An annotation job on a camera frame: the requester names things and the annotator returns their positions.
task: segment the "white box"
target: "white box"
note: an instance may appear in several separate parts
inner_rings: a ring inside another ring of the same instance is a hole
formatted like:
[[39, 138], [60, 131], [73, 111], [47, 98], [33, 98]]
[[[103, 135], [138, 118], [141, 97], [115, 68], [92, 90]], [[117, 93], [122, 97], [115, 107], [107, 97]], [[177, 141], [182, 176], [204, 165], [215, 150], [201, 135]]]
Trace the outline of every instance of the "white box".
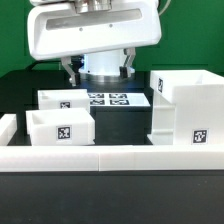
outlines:
[[0, 119], [0, 146], [7, 146], [16, 131], [16, 115], [5, 114]]
[[224, 78], [206, 70], [152, 71], [153, 144], [223, 144]]
[[94, 144], [95, 121], [83, 108], [36, 110], [29, 116], [34, 146]]
[[40, 110], [85, 108], [90, 112], [90, 99], [86, 89], [80, 90], [39, 90]]

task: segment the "black platform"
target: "black platform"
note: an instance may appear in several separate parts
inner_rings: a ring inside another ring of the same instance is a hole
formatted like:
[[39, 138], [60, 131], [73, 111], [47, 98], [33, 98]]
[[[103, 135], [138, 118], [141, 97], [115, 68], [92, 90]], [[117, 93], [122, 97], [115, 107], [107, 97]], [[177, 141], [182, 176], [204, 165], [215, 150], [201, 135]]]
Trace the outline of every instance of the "black platform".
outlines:
[[[0, 79], [0, 112], [16, 113], [18, 131], [9, 145], [30, 145], [26, 132], [26, 110], [38, 109], [37, 90], [87, 89], [91, 92], [145, 93], [152, 101], [152, 90], [148, 85], [149, 73], [138, 72], [132, 81], [122, 83], [94, 83], [82, 81], [72, 87], [68, 75], [63, 71], [12, 71]], [[150, 144], [147, 134], [151, 128], [151, 108], [147, 107], [94, 107], [91, 115], [95, 119], [96, 145], [144, 145]]]
[[[0, 79], [1, 115], [18, 119], [10, 145], [30, 144], [25, 110], [37, 109], [37, 90], [64, 88], [72, 87], [59, 71], [13, 71]], [[78, 88], [144, 92], [152, 102], [144, 72], [133, 82]], [[96, 145], [148, 144], [151, 109], [95, 107], [91, 114]], [[223, 211], [222, 170], [0, 173], [0, 224], [223, 224]]]

